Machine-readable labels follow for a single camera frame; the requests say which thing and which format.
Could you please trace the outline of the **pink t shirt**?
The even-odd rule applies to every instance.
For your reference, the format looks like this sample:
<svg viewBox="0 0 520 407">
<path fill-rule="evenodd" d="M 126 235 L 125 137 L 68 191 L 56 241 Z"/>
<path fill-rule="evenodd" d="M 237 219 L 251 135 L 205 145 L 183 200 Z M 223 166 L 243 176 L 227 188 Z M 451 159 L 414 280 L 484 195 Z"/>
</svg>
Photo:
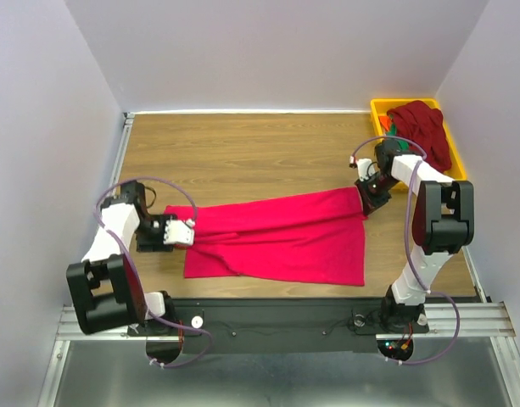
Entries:
<svg viewBox="0 0 520 407">
<path fill-rule="evenodd" d="M 203 207 L 183 275 L 362 287 L 365 219 L 356 187 Z"/>
</svg>

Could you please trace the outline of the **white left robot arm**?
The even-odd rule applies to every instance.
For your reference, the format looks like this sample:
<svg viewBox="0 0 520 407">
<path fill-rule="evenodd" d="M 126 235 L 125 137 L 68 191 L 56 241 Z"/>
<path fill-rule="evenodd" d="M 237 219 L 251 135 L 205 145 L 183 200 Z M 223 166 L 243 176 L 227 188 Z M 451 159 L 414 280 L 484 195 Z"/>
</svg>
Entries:
<svg viewBox="0 0 520 407">
<path fill-rule="evenodd" d="M 101 199 L 94 214 L 102 221 L 81 262 L 69 265 L 66 280 L 81 331 L 86 335 L 148 322 L 159 334 L 176 327 L 174 304 L 165 291 L 145 293 L 131 261 L 123 253 L 137 243 L 140 253 L 172 252 L 164 231 L 174 214 L 151 215 L 146 191 L 128 181 L 120 192 Z"/>
</svg>

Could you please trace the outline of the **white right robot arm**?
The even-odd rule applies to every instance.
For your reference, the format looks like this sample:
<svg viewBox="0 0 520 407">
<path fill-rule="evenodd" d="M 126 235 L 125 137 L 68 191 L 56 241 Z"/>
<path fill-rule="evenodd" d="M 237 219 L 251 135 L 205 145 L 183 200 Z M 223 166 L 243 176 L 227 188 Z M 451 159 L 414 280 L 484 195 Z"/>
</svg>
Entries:
<svg viewBox="0 0 520 407">
<path fill-rule="evenodd" d="M 424 304 L 445 263 L 474 237 L 474 186 L 433 168 L 416 142 L 405 148 L 404 137 L 374 137 L 373 159 L 349 157 L 358 171 L 355 186 L 364 215 L 371 215 L 391 198 L 391 189 L 406 185 L 404 245 L 407 263 L 383 297 L 378 320 L 389 331 L 406 323 L 425 326 Z"/>
</svg>

